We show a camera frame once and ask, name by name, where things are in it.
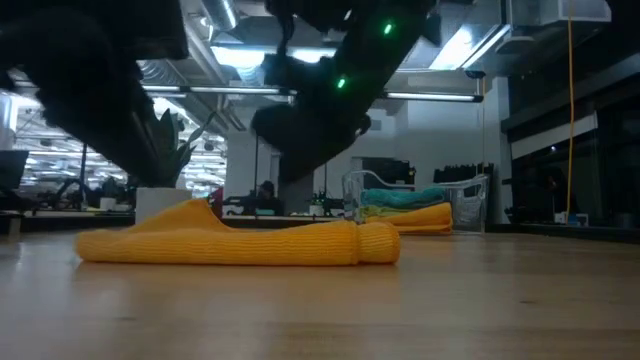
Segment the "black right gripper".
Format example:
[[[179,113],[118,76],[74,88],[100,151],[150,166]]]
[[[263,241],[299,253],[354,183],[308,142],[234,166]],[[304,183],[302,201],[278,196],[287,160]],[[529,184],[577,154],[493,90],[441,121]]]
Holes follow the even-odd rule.
[[[308,63],[288,55],[268,55],[265,83],[295,92],[291,104],[261,107],[251,130],[282,154],[279,180],[293,183],[353,145],[371,127],[366,111],[344,101],[346,79],[330,57]]]

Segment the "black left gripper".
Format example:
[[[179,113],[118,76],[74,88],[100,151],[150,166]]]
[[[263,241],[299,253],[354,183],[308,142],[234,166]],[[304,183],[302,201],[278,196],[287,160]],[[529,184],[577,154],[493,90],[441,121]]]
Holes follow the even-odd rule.
[[[169,183],[160,121],[102,26],[73,9],[44,9],[0,29],[0,88],[18,69],[37,87],[45,118],[151,187]]]

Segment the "green microfiber towel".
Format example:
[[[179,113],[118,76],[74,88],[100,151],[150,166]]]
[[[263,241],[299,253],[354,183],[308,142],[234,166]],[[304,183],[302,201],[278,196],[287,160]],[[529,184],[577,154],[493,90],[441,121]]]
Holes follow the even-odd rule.
[[[388,217],[406,212],[407,209],[396,209],[376,205],[365,205],[359,209],[359,214],[364,219],[369,217]]]

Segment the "teal microfiber towel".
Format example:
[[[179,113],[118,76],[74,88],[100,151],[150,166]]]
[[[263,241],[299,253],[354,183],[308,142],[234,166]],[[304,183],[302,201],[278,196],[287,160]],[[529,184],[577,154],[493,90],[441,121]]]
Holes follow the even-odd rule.
[[[361,193],[360,202],[363,206],[418,209],[444,202],[445,195],[442,188],[427,188],[420,192],[368,189]]]

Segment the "orange microfiber towel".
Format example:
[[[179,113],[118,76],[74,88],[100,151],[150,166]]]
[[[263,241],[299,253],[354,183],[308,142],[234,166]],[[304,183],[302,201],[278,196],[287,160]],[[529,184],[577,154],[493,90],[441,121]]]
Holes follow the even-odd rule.
[[[333,221],[256,231],[226,226],[204,199],[184,201],[122,230],[76,236],[88,262],[188,265],[349,266],[393,264],[398,231],[387,223]]]
[[[452,207],[448,202],[420,209],[407,209],[406,213],[388,217],[362,218],[365,223],[392,224],[401,234],[450,234],[453,230]]]

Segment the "green artificial plant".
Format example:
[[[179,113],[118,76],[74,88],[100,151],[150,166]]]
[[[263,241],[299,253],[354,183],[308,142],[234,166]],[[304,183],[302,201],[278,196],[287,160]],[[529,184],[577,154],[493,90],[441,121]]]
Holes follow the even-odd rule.
[[[176,117],[167,109],[152,126],[156,151],[155,172],[146,184],[151,187],[174,188],[183,168],[191,161],[196,148],[194,142],[202,136],[212,119],[206,120],[181,143]]]

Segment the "white plant pot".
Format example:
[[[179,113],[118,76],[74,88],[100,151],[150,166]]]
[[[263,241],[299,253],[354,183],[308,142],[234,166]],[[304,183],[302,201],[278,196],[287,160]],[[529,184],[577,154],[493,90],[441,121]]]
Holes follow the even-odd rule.
[[[135,224],[191,198],[192,192],[186,189],[139,187],[136,190]]]

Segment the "person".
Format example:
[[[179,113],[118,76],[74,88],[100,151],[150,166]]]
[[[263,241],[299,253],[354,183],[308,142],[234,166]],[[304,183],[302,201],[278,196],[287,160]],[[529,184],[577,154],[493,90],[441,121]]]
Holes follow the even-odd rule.
[[[283,203],[275,195],[275,186],[265,180],[259,187],[256,195],[256,214],[264,216],[283,216]]]

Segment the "dark monitor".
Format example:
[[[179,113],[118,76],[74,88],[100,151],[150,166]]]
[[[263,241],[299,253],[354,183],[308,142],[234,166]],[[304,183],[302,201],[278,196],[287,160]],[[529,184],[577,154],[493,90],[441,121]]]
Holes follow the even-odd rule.
[[[18,189],[29,157],[25,150],[0,150],[0,189]]]

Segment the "clear plastic bin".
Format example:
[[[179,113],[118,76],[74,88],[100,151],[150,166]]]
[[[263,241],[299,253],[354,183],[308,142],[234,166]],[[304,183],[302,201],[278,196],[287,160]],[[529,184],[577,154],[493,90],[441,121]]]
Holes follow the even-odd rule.
[[[453,232],[482,232],[486,217],[486,198],[489,187],[489,176],[478,175],[473,179],[431,184],[422,190],[413,185],[388,184],[375,173],[367,170],[352,171],[342,177],[345,217],[357,223],[365,223],[359,214],[363,206],[360,195],[368,189],[387,189],[404,192],[420,192],[427,188],[445,190],[445,201],[451,204]]]

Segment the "black aluminium table frame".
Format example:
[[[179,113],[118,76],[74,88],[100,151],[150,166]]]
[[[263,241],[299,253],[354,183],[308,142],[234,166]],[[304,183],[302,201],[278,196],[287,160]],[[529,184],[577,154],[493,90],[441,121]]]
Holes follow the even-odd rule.
[[[221,222],[242,229],[282,229],[309,224],[340,221],[340,217],[226,216]],[[19,214],[0,211],[0,236],[36,232],[62,232],[86,229],[122,228],[137,224],[133,213],[40,211]]]

